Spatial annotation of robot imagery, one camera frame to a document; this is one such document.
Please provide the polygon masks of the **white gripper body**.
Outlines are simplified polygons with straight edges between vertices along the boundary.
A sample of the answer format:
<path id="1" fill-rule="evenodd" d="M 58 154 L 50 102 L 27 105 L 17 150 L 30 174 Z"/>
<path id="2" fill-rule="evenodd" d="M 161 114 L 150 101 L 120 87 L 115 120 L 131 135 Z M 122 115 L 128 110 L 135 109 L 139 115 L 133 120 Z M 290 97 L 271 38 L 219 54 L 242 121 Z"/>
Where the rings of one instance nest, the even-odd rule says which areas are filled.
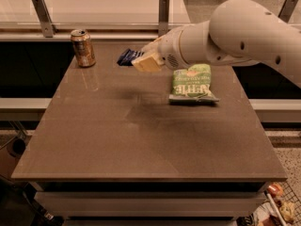
<path id="1" fill-rule="evenodd" d="M 181 36 L 184 26 L 176 27 L 160 37 L 158 52 L 170 70 L 184 69 L 188 66 L 181 52 Z"/>

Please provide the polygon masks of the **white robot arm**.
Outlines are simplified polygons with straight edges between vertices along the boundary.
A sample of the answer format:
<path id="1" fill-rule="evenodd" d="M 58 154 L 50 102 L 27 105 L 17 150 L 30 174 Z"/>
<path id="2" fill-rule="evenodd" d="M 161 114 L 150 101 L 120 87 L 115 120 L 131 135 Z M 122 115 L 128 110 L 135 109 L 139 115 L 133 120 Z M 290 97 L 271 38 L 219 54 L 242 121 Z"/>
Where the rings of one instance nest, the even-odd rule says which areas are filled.
<path id="1" fill-rule="evenodd" d="M 301 30 L 251 0 L 228 0 L 203 23 L 178 26 L 142 48 L 133 60 L 141 72 L 205 63 L 262 63 L 301 87 Z"/>

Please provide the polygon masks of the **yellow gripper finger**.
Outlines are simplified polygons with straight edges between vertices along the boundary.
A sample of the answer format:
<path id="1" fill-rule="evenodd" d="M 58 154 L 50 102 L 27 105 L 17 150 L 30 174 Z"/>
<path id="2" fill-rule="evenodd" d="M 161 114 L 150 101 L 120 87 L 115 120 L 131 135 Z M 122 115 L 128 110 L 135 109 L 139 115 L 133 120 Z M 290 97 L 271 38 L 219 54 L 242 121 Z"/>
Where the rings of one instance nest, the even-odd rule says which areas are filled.
<path id="1" fill-rule="evenodd" d="M 161 37 L 157 38 L 156 40 L 146 44 L 145 46 L 142 47 L 141 51 L 142 52 L 148 52 L 148 51 L 151 51 L 151 50 L 156 50 L 159 46 L 159 43 L 161 41 Z"/>
<path id="2" fill-rule="evenodd" d="M 165 65 L 165 62 L 155 51 L 140 52 L 131 63 L 138 71 L 145 73 L 160 72 Z"/>

